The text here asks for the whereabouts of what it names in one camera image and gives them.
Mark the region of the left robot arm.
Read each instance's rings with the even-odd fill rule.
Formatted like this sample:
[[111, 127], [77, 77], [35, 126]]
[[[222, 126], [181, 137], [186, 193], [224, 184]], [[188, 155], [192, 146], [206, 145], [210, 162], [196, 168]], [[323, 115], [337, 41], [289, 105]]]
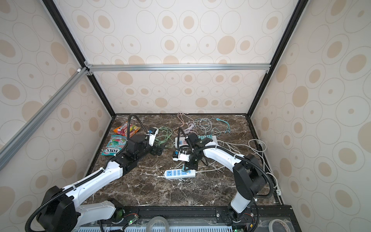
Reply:
[[31, 223], [36, 219], [45, 232], [71, 232], [92, 221], [111, 219], [118, 211], [111, 201], [82, 207], [82, 203], [109, 183], [120, 179], [134, 169], [139, 160], [151, 153], [161, 155], [161, 147], [155, 145], [158, 129], [150, 127], [145, 134], [130, 135], [124, 147], [96, 172], [63, 188], [53, 186], [41, 206], [28, 218], [25, 231], [31, 232]]

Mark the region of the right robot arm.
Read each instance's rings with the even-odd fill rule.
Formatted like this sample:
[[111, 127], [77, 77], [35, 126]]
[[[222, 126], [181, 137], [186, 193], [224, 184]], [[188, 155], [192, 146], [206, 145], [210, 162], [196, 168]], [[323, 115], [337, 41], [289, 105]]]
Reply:
[[268, 199], [273, 195], [273, 181], [254, 155], [234, 153], [211, 138], [201, 139], [195, 133], [186, 134], [181, 127], [178, 128], [177, 139], [180, 139], [180, 135], [185, 136], [186, 145], [181, 146], [176, 142], [173, 160], [185, 162], [183, 171], [197, 171], [199, 161], [209, 158], [233, 172], [237, 193], [230, 207], [235, 213], [243, 213], [256, 198]]

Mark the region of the short blue power strip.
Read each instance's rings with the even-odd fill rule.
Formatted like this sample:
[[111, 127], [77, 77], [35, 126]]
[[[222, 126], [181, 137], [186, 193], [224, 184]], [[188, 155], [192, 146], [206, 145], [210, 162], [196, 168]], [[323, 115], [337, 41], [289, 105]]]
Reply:
[[196, 171], [195, 170], [183, 171], [182, 169], [166, 170], [164, 173], [164, 177], [167, 180], [194, 178], [196, 177]]

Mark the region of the long multicolour power strip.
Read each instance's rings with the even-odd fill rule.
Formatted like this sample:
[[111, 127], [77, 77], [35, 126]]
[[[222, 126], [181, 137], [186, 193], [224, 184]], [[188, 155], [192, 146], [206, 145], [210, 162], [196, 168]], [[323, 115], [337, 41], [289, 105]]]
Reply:
[[[212, 139], [215, 143], [217, 143], [217, 137], [215, 135], [198, 135], [199, 139], [204, 139], [204, 138], [210, 138]], [[174, 146], [177, 147], [177, 144], [179, 146], [187, 145], [187, 142], [185, 140], [185, 137], [180, 137], [179, 139], [176, 137], [174, 141]]]

